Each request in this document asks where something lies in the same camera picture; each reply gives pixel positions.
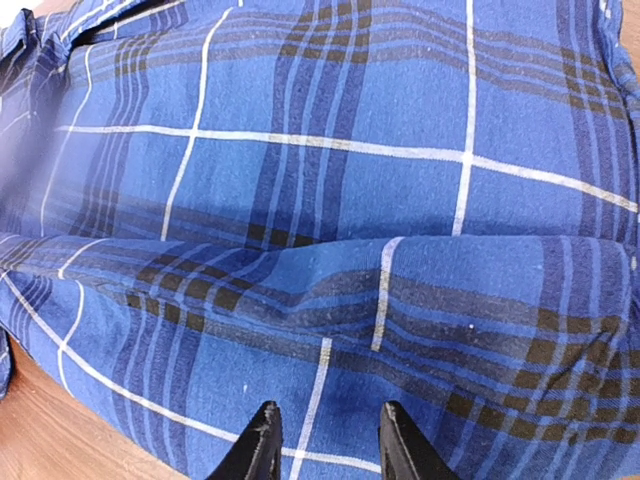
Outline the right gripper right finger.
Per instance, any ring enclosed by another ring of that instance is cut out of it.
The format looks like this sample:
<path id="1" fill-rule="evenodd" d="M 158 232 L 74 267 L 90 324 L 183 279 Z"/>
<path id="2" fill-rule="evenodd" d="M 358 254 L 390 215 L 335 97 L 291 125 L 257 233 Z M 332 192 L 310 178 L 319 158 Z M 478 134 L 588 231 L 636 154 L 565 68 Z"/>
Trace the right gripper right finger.
<path id="1" fill-rule="evenodd" d="M 455 473 L 398 401 L 383 404 L 378 439 L 383 479 L 455 478 Z"/>

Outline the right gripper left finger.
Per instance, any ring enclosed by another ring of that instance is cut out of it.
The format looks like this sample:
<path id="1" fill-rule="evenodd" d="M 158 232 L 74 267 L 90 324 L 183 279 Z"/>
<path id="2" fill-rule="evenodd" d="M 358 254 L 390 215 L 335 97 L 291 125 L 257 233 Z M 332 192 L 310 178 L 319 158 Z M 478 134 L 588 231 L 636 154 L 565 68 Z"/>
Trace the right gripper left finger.
<path id="1" fill-rule="evenodd" d="M 275 401 L 265 401 L 208 480 L 281 478 L 282 418 Z"/>

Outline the blue plaid long sleeve shirt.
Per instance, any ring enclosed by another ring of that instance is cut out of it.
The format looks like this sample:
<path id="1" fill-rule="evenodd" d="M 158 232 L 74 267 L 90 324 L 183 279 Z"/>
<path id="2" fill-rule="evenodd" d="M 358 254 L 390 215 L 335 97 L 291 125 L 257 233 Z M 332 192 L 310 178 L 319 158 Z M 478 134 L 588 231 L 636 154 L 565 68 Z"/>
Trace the blue plaid long sleeve shirt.
<path id="1" fill-rule="evenodd" d="M 77 1 L 1 31 L 17 341 L 193 478 L 266 401 L 372 479 L 639 471 L 639 86 L 619 1 Z"/>

